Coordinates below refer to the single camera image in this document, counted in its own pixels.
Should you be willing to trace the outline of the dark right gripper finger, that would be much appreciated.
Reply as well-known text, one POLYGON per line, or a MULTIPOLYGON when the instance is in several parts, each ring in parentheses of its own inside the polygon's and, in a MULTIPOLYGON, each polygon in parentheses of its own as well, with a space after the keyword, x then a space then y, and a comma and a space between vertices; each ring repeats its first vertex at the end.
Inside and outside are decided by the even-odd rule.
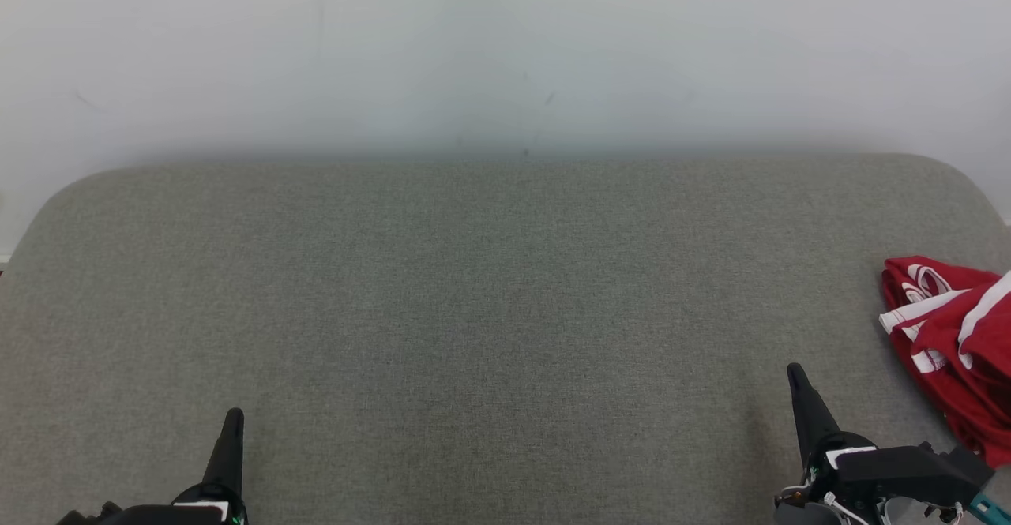
POLYGON ((802 463, 811 463, 821 454, 823 443, 840 432, 835 418, 806 376, 801 364, 787 366, 788 388, 795 422, 795 435, 802 463))

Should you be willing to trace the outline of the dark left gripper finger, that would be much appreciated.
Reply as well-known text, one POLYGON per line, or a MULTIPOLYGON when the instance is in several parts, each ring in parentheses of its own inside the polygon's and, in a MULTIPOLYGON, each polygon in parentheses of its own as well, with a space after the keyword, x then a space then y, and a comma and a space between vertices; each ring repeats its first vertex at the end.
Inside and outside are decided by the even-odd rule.
POLYGON ((232 407, 225 414, 223 428, 214 443, 212 456, 205 468, 201 488, 210 495, 242 495, 243 482, 243 416, 242 409, 232 407))

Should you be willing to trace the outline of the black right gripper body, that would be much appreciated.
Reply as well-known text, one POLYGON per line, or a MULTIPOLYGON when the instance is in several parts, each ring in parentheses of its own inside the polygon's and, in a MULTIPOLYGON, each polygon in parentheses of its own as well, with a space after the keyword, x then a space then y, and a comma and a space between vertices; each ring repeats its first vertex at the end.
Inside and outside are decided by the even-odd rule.
POLYGON ((936 452, 927 442, 878 448, 839 432, 819 454, 805 463, 801 485, 777 496, 780 524, 892 524, 904 501, 924 504, 926 516, 945 524, 967 516, 995 523, 995 502, 983 492, 995 472, 964 448, 936 452))

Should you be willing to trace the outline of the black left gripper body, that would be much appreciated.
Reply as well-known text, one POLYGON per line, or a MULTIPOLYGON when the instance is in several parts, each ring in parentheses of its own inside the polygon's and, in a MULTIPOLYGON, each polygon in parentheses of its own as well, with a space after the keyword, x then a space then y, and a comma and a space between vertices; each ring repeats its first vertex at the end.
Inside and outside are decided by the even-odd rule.
POLYGON ((94 515, 72 510, 58 524, 248 524, 242 497, 227 486, 191 486, 167 504, 102 504, 94 515))

